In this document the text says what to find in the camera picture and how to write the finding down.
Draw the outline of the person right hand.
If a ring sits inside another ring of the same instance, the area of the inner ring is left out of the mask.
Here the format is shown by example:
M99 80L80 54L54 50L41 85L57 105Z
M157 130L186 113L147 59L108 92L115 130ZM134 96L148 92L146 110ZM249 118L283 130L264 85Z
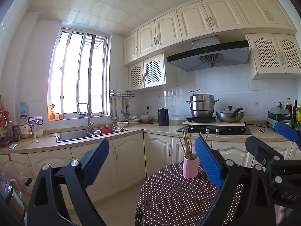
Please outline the person right hand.
M280 225L286 218L286 207L280 206L276 215L276 224Z

